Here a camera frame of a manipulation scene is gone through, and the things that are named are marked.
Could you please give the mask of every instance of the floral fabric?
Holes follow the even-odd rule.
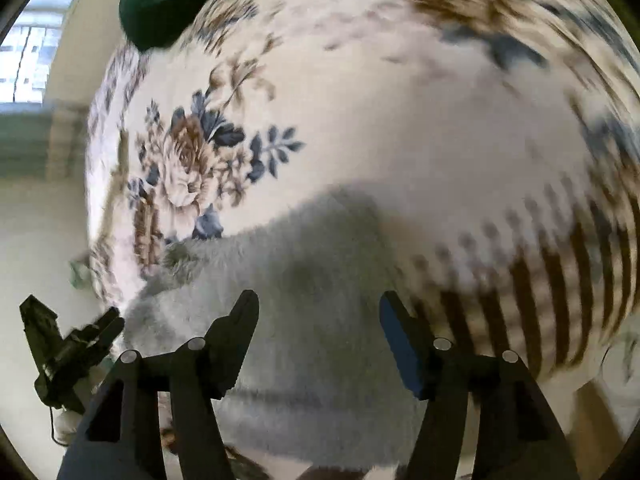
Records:
[[[640,300],[639,63],[605,0],[209,0],[96,95],[96,288],[357,186],[416,314],[573,391]]]

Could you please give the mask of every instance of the fuzzy gray cloth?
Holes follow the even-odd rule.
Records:
[[[405,463],[426,404],[402,386],[378,321],[399,282],[372,203],[335,191],[250,232],[175,244],[127,310],[124,343],[173,351],[252,288],[254,339],[214,402],[224,441],[315,465]]]

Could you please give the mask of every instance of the gray fluffy blanket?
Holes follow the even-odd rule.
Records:
[[[250,232],[174,244],[126,311],[124,345],[173,351],[245,288],[260,320],[236,387],[214,402],[224,441],[315,465],[405,463],[426,406],[378,322],[380,295],[403,294],[372,203],[338,190]]]

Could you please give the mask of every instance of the silver screw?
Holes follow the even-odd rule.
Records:
[[[433,342],[433,347],[438,350],[447,351],[447,350],[451,350],[452,344],[451,344],[451,341],[449,341],[448,339],[439,337]]]
[[[120,356],[120,360],[126,365],[131,364],[137,358],[138,354],[136,354],[133,350],[127,350]]]
[[[187,343],[187,347],[189,348],[189,350],[193,350],[195,352],[198,350],[202,350],[204,348],[204,345],[206,344],[207,342],[204,341],[204,338],[194,337]]]
[[[513,350],[505,350],[502,352],[502,358],[508,363],[517,363],[518,362],[518,354]]]

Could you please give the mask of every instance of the floral bedding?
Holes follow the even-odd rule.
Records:
[[[95,97],[95,287],[358,186],[437,333],[580,384],[640,300],[639,63],[605,0],[209,0]]]

